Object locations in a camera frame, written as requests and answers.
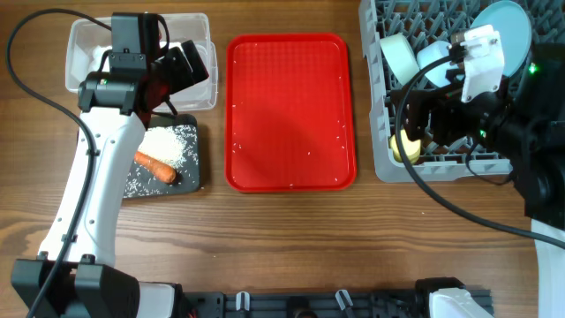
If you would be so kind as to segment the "yellow cup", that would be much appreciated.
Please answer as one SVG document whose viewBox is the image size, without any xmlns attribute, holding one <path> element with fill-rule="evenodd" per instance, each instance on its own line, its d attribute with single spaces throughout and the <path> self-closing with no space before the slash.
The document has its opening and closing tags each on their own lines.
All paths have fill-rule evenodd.
<svg viewBox="0 0 565 318">
<path fill-rule="evenodd" d="M 412 164 L 415 164 L 419 157 L 421 151 L 421 140 L 412 141 L 408 138 L 407 133 L 404 129 L 401 130 L 401 140 L 404 147 L 404 152 L 406 153 L 408 159 Z M 402 157 L 400 155 L 400 151 L 397 145 L 396 136 L 392 135 L 388 140 L 388 146 L 392 150 L 392 154 L 394 159 L 401 163 Z"/>
</svg>

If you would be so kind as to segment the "light blue bowl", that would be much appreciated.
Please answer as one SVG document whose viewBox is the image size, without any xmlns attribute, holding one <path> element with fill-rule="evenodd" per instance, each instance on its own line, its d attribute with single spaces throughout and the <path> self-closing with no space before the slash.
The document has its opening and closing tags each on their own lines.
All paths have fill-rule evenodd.
<svg viewBox="0 0 565 318">
<path fill-rule="evenodd" d="M 418 67 L 423 69 L 425 66 L 429 65 L 436 60 L 447 57 L 449 55 L 449 49 L 451 44 L 445 41 L 436 41 L 429 44 L 425 48 L 419 51 L 416 55 Z M 449 70 L 458 71 L 459 68 L 454 64 L 444 63 L 433 68 L 431 71 L 424 75 L 424 78 L 432 82 L 436 87 L 445 87 L 451 83 L 447 78 L 447 73 Z"/>
</svg>

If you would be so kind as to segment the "green bowl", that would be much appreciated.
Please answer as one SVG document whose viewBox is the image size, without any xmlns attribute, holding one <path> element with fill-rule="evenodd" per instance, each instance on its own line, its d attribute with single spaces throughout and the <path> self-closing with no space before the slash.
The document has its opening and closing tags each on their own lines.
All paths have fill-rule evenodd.
<svg viewBox="0 0 565 318">
<path fill-rule="evenodd" d="M 402 34 L 381 39 L 380 47 L 391 72 L 401 85 L 407 84 L 420 71 L 410 43 Z"/>
</svg>

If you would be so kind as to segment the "pile of white rice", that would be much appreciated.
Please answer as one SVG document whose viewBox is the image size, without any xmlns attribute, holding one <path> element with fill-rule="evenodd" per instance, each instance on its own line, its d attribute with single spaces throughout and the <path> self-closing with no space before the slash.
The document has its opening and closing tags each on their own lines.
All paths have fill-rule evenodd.
<svg viewBox="0 0 565 318">
<path fill-rule="evenodd" d="M 168 164 L 177 172 L 172 184 L 165 184 L 148 170 L 133 163 L 127 176 L 124 198 L 133 199 L 194 193 L 200 189 L 199 139 L 196 125 L 149 128 L 139 152 Z"/>
</svg>

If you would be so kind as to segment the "large white tissue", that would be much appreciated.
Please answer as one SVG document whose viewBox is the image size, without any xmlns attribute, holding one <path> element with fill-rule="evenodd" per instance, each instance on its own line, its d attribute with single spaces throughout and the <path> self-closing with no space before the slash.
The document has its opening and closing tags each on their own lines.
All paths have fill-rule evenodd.
<svg viewBox="0 0 565 318">
<path fill-rule="evenodd" d="M 172 49 L 172 48 L 180 48 L 181 49 L 181 43 L 180 42 L 172 42 L 169 45 L 169 49 Z M 94 50 L 92 51 L 93 60 L 88 65 L 88 72 L 98 71 L 99 68 L 100 68 L 101 61 L 102 61 L 103 53 L 105 53 L 107 50 L 111 51 L 111 49 L 112 49 L 111 46 L 106 46 L 106 47 L 96 46 L 94 48 Z M 106 61 L 104 62 L 104 66 L 102 67 L 102 72 L 109 72 L 109 57 L 107 57 Z"/>
</svg>

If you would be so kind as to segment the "orange carrot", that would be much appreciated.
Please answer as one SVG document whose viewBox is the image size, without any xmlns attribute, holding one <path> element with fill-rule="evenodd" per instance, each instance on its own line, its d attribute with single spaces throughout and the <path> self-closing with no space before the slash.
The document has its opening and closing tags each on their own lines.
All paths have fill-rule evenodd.
<svg viewBox="0 0 565 318">
<path fill-rule="evenodd" d="M 165 184 L 172 184 L 177 178 L 177 172 L 175 169 L 149 155 L 136 152 L 134 162 L 144 167 L 153 174 L 156 179 Z"/>
</svg>

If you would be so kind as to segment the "light blue plate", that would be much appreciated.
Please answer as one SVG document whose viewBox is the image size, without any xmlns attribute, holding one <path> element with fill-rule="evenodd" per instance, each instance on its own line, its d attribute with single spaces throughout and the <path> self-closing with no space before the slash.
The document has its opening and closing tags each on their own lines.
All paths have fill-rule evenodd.
<svg viewBox="0 0 565 318">
<path fill-rule="evenodd" d="M 505 58 L 503 74 L 512 77 L 522 66 L 531 46 L 531 22 L 516 2 L 499 1 L 487 6 L 472 22 L 471 28 L 491 25 L 501 36 Z"/>
</svg>

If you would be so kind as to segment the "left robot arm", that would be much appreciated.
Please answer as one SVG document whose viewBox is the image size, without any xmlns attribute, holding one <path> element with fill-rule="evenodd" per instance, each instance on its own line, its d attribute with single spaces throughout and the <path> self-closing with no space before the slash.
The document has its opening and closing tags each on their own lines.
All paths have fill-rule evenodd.
<svg viewBox="0 0 565 318">
<path fill-rule="evenodd" d="M 180 284 L 141 282 L 115 266 L 117 217 L 134 156 L 162 104 L 207 79 L 192 41 L 174 47 L 163 16 L 115 13 L 111 48 L 79 84 L 77 148 L 64 196 L 11 285 L 32 317 L 192 317 Z"/>
</svg>

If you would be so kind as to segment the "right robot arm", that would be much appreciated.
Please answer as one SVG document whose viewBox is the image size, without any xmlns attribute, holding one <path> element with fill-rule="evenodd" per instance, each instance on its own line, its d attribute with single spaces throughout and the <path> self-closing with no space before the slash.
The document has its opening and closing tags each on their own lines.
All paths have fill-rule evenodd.
<svg viewBox="0 0 565 318">
<path fill-rule="evenodd" d="M 433 139 L 443 145 L 463 136 L 510 160 L 507 180 L 524 198 L 531 229 L 489 221 L 459 208 L 436 193 L 416 172 L 406 154 L 401 160 L 416 184 L 434 201 L 479 225 L 535 242 L 539 266 L 539 316 L 564 315 L 564 46 L 540 43 L 532 47 L 528 67 L 515 97 L 505 91 L 462 95 L 458 72 L 452 84 L 434 91 L 415 89 L 434 61 L 402 89 L 391 94 L 395 128 L 410 140 L 424 135 L 429 124 Z"/>
</svg>

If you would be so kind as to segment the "grey dishwasher rack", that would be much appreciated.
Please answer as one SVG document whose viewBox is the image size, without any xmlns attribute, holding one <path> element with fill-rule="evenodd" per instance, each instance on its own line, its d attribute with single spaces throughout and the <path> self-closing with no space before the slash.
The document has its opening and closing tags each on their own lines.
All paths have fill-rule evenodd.
<svg viewBox="0 0 565 318">
<path fill-rule="evenodd" d="M 471 28 L 474 19 L 490 4 L 499 1 L 368 0 L 358 8 L 363 55 L 367 60 L 372 108 L 369 113 L 373 161 L 376 176 L 389 183 L 408 182 L 411 177 L 397 162 L 388 146 L 394 132 L 395 110 L 389 94 L 401 88 L 380 48 L 380 40 L 394 34 L 406 37 L 414 52 L 436 41 L 448 41 L 454 33 Z M 562 1 L 513 1 L 526 12 L 531 22 L 531 43 L 564 41 L 564 3 Z M 420 157 L 415 165 L 426 181 L 454 181 L 472 173 L 492 176 L 510 172 L 509 160 L 474 146 L 463 137 L 448 146 L 433 142 L 426 130 Z"/>
</svg>

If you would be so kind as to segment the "clear plastic bin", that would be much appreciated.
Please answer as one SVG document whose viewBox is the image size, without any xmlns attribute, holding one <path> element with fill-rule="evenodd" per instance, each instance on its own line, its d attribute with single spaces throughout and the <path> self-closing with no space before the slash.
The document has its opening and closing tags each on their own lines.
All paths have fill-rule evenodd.
<svg viewBox="0 0 565 318">
<path fill-rule="evenodd" d="M 170 13 L 164 16 L 170 43 L 192 40 L 202 58 L 209 78 L 170 97 L 179 112 L 211 110 L 217 102 L 218 68 L 215 45 L 211 41 L 209 20 L 204 13 Z M 65 61 L 65 87 L 76 94 L 86 79 L 88 65 L 96 46 L 111 46 L 110 31 L 86 19 L 72 23 Z"/>
</svg>

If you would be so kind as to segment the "black plastic tray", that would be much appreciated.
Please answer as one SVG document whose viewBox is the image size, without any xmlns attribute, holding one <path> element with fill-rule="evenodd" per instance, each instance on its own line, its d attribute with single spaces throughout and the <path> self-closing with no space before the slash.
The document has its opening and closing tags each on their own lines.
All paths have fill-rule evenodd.
<svg viewBox="0 0 565 318">
<path fill-rule="evenodd" d="M 200 188 L 198 127 L 194 117 L 156 117 L 149 127 L 134 114 L 98 109 L 80 118 L 92 133 L 95 168 L 89 200 L 119 205 L 122 199 L 192 193 Z M 134 160 L 140 152 L 175 171 L 171 182 L 164 174 Z"/>
</svg>

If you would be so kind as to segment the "red serving tray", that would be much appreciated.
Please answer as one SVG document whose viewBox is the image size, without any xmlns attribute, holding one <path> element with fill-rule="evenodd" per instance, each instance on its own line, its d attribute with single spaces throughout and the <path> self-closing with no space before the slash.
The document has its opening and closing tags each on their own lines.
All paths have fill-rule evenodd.
<svg viewBox="0 0 565 318">
<path fill-rule="evenodd" d="M 241 193 L 336 191 L 357 176 L 337 34 L 242 34 L 226 51 L 224 175 Z"/>
</svg>

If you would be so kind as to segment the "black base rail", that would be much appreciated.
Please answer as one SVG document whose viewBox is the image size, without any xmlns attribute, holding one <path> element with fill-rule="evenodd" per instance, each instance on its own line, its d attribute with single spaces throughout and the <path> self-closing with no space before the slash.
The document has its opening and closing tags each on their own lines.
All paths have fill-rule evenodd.
<svg viewBox="0 0 565 318">
<path fill-rule="evenodd" d="M 251 294 L 187 292 L 189 315 L 198 318 L 428 317 L 424 296 L 413 290 L 351 293 Z"/>
</svg>

